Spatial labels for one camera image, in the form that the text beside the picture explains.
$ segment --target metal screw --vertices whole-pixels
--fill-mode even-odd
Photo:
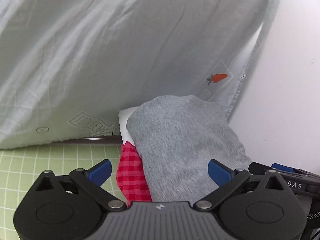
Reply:
[[[206,200],[200,200],[196,203],[196,206],[200,209],[208,209],[212,207],[211,202],[206,201]]]
[[[111,200],[109,201],[108,206],[110,208],[122,208],[124,203],[121,200]]]

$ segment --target blue gripper pad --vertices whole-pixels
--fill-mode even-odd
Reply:
[[[101,185],[111,176],[111,173],[111,162],[109,160],[103,160],[85,171],[84,174],[90,181],[101,187]]]
[[[277,170],[281,170],[281,171],[287,171],[287,172],[292,172],[295,173],[293,168],[278,164],[278,163],[274,163],[271,165],[272,168],[275,168]]]
[[[208,174],[219,187],[222,187],[226,183],[230,182],[234,177],[234,171],[221,164],[217,160],[209,161]]]

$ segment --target gray fabric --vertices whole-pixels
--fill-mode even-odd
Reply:
[[[153,201],[191,203],[218,188],[208,175],[211,159],[231,169],[251,160],[217,103],[195,96],[162,96],[144,103],[127,129],[143,160]]]

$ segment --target embroidered logo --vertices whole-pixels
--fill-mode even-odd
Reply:
[[[69,121],[72,125],[81,128],[87,128],[93,132],[93,136],[112,135],[113,123],[107,125],[103,120],[89,116],[85,113],[80,113]]]
[[[210,85],[210,83],[218,83],[219,81],[227,78],[228,75],[227,74],[215,74],[215,75],[211,75],[210,78],[207,78],[207,82],[208,82],[208,86]]]

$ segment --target carrot embroidery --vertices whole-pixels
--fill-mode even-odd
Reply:
[[[207,82],[208,82],[208,86],[210,85],[210,83],[218,83],[219,81],[227,78],[228,75],[227,74],[215,74],[215,75],[211,75],[210,78],[207,78]]]

